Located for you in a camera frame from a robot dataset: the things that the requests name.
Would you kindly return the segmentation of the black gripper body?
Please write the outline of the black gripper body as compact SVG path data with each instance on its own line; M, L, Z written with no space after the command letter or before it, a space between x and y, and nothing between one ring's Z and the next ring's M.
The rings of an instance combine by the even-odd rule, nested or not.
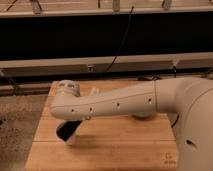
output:
M67 141L77 130L81 121L65 121L56 129L56 135L63 141Z

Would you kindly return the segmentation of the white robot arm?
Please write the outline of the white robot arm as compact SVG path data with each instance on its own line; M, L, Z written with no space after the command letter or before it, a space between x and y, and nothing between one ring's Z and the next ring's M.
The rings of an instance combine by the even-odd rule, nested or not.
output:
M62 80L50 110L63 121L56 135L64 142L93 117L175 113L180 118L177 171L213 171L213 80L161 79L103 93L94 89L87 96L78 83Z

